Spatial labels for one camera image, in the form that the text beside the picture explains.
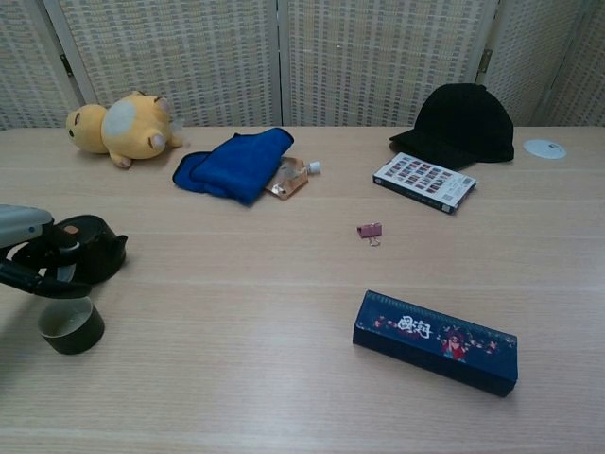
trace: cartoon character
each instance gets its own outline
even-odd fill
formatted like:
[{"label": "cartoon character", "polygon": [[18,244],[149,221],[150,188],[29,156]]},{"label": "cartoon character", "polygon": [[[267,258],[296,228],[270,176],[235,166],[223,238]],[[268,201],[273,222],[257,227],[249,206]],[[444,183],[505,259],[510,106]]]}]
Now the cartoon character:
[{"label": "cartoon character", "polygon": [[441,344],[441,352],[445,357],[465,362],[464,355],[468,347],[464,345],[464,334],[460,330],[449,328],[445,332],[445,339],[441,339]]},{"label": "cartoon character", "polygon": [[170,127],[168,101],[142,92],[132,92],[109,109],[97,104],[80,107],[67,115],[65,127],[76,146],[91,153],[109,153],[122,168],[129,168],[133,159],[157,156],[166,145],[182,145]]}]

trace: woven screen panel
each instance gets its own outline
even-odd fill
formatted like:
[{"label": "woven screen panel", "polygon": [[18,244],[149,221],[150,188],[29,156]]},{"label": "woven screen panel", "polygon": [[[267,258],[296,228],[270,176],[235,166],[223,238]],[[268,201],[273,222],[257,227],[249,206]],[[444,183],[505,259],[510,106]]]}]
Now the woven screen panel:
[{"label": "woven screen panel", "polygon": [[26,0],[0,2],[0,129],[65,124],[68,100],[37,32]]},{"label": "woven screen panel", "polygon": [[484,84],[516,126],[529,124],[561,64],[581,2],[510,0]]},{"label": "woven screen panel", "polygon": [[605,126],[605,1],[597,4],[557,77],[547,125]]},{"label": "woven screen panel", "polygon": [[166,96],[186,125],[271,123],[267,0],[60,0],[99,103]]},{"label": "woven screen panel", "polygon": [[293,124],[413,125],[433,90],[464,80],[485,3],[289,1]]}]

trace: white disc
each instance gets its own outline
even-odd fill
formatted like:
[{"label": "white disc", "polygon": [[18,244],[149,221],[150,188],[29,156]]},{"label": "white disc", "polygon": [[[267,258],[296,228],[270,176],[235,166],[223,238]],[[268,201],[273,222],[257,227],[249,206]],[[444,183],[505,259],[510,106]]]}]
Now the white disc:
[{"label": "white disc", "polygon": [[523,144],[523,148],[534,156],[545,159],[561,159],[567,154],[565,148],[561,145],[556,142],[542,139],[527,140]]}]

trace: black cup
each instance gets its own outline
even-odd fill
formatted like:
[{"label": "black cup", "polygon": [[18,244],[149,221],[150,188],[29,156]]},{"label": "black cup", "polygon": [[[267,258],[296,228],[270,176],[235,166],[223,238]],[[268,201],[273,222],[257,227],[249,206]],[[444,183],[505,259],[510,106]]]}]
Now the black cup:
[{"label": "black cup", "polygon": [[105,324],[90,298],[53,300],[38,319],[42,337],[59,353],[75,355],[95,345]]}]

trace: cap brim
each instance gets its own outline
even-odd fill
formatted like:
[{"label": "cap brim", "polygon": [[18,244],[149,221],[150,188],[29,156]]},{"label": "cap brim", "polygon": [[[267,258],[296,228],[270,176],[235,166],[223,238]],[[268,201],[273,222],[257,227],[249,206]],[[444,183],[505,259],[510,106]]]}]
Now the cap brim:
[{"label": "cap brim", "polygon": [[477,162],[476,157],[462,149],[454,148],[424,132],[411,130],[390,137],[391,148],[415,156],[428,163],[460,170]]}]

